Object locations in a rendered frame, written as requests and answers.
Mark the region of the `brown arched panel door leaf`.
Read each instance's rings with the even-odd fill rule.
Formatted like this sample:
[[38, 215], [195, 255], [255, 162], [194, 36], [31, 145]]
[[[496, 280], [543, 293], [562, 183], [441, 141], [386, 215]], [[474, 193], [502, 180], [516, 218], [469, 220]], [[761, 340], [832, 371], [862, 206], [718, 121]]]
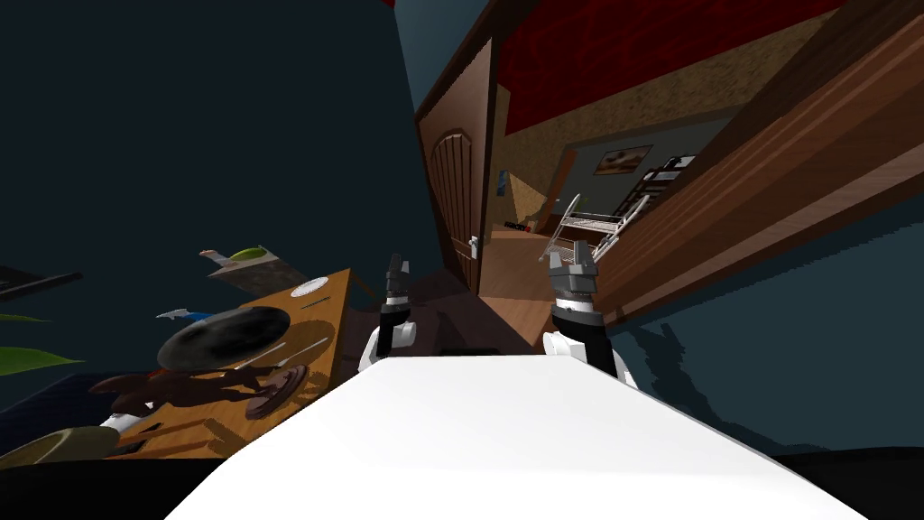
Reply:
[[[494, 42], [488, 40], [417, 123], [434, 208], [448, 235], [444, 263], [474, 294], [482, 282], [495, 101]], [[479, 237], [477, 260], [471, 236]]]

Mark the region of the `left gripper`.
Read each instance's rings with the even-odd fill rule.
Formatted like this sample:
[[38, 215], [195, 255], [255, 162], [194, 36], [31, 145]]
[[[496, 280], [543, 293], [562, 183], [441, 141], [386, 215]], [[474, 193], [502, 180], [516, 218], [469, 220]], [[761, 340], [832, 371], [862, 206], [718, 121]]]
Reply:
[[385, 275], [386, 305], [406, 306], [410, 304], [408, 296], [410, 279], [410, 263], [402, 261], [400, 254], [392, 254], [389, 271]]

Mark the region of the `silver fork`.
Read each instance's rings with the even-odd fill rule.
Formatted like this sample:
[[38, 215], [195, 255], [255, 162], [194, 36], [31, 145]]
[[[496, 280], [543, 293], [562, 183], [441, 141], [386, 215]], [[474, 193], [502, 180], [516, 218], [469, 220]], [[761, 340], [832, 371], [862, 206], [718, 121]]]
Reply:
[[318, 346], [318, 345], [320, 345], [320, 344], [326, 342], [327, 340], [329, 340], [329, 338], [324, 338], [324, 339], [318, 340], [318, 341], [314, 342], [313, 344], [307, 346], [306, 348], [303, 348], [303, 349], [301, 349], [301, 350], [299, 350], [299, 351], [297, 351], [297, 352], [294, 352], [293, 355], [291, 355], [291, 356], [289, 356], [289, 357], [286, 357], [286, 358], [284, 358], [283, 360], [281, 360], [279, 363], [277, 363], [277, 364], [275, 365], [275, 367], [276, 367], [276, 368], [281, 368], [281, 367], [285, 366], [287, 363], [290, 363], [294, 358], [297, 358], [298, 356], [304, 354], [304, 352], [310, 351], [311, 349], [313, 349], [313, 348], [315, 348], [316, 346]]

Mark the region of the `dark shelf unit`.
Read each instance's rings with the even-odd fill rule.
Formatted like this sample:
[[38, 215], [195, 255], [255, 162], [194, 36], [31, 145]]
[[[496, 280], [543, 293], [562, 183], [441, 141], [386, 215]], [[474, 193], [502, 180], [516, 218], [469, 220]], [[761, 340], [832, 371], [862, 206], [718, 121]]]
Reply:
[[696, 158], [695, 154], [670, 157], [662, 166], [646, 172], [621, 202], [615, 215], [623, 216], [636, 206], [643, 197], [649, 196], [648, 203], [658, 198], [679, 175], [688, 168]]

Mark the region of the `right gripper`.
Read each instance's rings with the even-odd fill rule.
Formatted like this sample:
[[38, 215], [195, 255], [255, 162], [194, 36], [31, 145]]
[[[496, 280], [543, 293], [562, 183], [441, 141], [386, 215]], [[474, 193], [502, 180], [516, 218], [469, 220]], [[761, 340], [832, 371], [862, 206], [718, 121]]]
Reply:
[[594, 313], [593, 295], [597, 293], [597, 265], [590, 263], [587, 242], [574, 243], [574, 264], [562, 264], [560, 253], [549, 253], [550, 285], [555, 295], [553, 315]]

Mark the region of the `olive round lamp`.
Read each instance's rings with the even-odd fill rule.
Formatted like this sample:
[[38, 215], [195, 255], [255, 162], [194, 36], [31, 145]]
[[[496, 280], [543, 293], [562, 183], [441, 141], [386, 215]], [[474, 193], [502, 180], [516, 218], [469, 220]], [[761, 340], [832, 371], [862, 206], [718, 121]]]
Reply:
[[100, 425], [50, 433], [0, 457], [0, 470], [39, 463], [101, 460], [116, 449], [122, 433], [144, 420], [129, 414], [114, 414]]

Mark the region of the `white metal rack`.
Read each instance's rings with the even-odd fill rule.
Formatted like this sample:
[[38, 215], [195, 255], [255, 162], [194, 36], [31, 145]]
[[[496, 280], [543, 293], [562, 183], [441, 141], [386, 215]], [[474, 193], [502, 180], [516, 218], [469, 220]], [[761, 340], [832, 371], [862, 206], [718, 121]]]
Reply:
[[619, 217], [575, 211], [579, 199], [579, 195], [577, 195], [571, 201], [566, 213], [555, 227], [538, 261], [542, 262], [552, 253], [557, 253], [564, 262], [572, 264], [576, 262], [576, 253], [573, 251], [573, 248], [567, 249], [564, 246], [558, 245], [558, 242], [561, 240], [560, 235], [565, 228], [602, 233], [603, 237], [599, 245], [590, 248], [593, 259], [599, 261], [617, 242], [622, 231], [642, 213], [650, 197], [650, 195], [644, 195], [641, 199], [634, 202], [625, 214]]

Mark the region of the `wooden table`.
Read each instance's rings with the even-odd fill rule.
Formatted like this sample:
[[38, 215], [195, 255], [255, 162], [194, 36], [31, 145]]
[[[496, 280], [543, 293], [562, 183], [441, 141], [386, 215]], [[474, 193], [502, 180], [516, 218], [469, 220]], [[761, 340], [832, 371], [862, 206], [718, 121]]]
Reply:
[[306, 296], [291, 298], [293, 289], [290, 289], [252, 302], [254, 307], [267, 306], [286, 311], [290, 314], [291, 326], [269, 348], [282, 342], [285, 345], [251, 366], [276, 365], [294, 352], [329, 338], [271, 375], [258, 379], [266, 385], [271, 377], [282, 371], [305, 365], [309, 373], [297, 394], [256, 421], [245, 418], [248, 401], [218, 402], [192, 408], [175, 408], [166, 404], [123, 433], [116, 446], [115, 459], [226, 459], [329, 388], [341, 347], [339, 330], [347, 315], [353, 276], [349, 270], [343, 270], [327, 277], [328, 283]]

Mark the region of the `green leafy plant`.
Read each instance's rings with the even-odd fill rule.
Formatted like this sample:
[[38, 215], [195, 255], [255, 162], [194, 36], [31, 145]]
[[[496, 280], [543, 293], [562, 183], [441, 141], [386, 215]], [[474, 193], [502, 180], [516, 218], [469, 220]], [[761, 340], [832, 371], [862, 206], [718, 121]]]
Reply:
[[20, 374], [46, 367], [83, 363], [81, 359], [65, 357], [46, 349], [18, 346], [3, 333], [2, 323], [40, 323], [45, 320], [0, 313], [0, 376]]

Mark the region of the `dark brown chair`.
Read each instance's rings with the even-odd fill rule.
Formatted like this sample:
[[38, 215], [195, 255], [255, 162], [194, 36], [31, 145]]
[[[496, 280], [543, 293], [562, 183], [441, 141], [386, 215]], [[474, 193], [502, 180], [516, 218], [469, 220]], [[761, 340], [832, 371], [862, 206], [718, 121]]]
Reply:
[[242, 402], [267, 393], [258, 379], [281, 368], [245, 366], [239, 369], [170, 371], [149, 376], [127, 374], [103, 380], [89, 388], [94, 395], [118, 393], [111, 405], [114, 414], [147, 417], [169, 404], [192, 408], [218, 402]]

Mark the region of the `framed wall picture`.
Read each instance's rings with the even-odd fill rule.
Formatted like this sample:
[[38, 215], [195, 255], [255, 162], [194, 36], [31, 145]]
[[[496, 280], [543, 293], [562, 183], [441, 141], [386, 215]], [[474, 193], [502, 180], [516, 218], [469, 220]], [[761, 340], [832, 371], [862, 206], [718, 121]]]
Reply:
[[606, 152], [597, 164], [594, 175], [624, 175], [638, 170], [640, 164], [651, 151], [652, 145]]

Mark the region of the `brown plate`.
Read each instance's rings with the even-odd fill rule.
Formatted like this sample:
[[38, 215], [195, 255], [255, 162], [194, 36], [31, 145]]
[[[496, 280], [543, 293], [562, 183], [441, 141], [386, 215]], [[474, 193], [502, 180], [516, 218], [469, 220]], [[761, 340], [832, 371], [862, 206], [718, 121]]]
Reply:
[[308, 373], [307, 366], [296, 365], [271, 377], [266, 382], [264, 392], [247, 403], [245, 418], [256, 421], [274, 412], [300, 391]]

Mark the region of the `dark cabinet with green bowl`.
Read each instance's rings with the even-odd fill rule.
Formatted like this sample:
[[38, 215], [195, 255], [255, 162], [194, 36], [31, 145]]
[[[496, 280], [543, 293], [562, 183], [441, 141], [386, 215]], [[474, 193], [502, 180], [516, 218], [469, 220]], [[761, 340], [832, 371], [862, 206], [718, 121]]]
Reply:
[[199, 255], [218, 265], [208, 278], [227, 283], [256, 298], [294, 289], [309, 280], [262, 246], [245, 250], [243, 258], [237, 260], [215, 250], [203, 250]]

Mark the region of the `black round pan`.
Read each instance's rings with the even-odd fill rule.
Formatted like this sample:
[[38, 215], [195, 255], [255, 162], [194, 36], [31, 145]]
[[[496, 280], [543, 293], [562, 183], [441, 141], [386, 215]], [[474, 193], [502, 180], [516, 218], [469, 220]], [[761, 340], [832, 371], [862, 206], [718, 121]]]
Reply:
[[286, 311], [242, 307], [196, 321], [167, 339], [157, 363], [170, 371], [218, 369], [260, 354], [290, 329]]

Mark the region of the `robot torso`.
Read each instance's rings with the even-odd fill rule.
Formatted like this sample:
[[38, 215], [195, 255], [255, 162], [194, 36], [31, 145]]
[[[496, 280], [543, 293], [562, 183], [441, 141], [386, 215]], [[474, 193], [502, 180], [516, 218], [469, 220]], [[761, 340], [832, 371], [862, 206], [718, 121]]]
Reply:
[[572, 357], [392, 357], [226, 460], [166, 520], [865, 520]]

